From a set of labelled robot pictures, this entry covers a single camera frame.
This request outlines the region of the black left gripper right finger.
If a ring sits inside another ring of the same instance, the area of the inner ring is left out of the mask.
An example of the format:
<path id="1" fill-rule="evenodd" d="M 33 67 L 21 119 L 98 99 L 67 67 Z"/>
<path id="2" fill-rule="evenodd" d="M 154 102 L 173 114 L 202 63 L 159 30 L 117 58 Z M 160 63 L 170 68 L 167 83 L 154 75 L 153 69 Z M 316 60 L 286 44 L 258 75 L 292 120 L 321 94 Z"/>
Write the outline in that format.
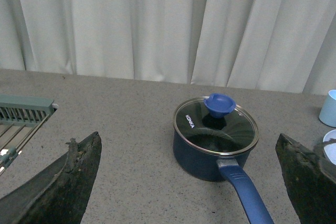
<path id="1" fill-rule="evenodd" d="M 281 133 L 276 153 L 301 223 L 335 223 L 335 165 Z"/>

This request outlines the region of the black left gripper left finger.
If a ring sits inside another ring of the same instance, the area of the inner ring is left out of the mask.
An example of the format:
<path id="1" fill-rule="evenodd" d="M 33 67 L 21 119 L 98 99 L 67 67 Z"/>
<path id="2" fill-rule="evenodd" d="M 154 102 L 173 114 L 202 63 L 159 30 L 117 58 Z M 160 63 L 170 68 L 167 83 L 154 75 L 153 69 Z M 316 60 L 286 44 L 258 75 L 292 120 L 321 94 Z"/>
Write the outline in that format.
<path id="1" fill-rule="evenodd" d="M 81 223 L 99 169 L 101 137 L 93 132 L 67 144 L 68 152 L 1 198 L 1 223 Z"/>

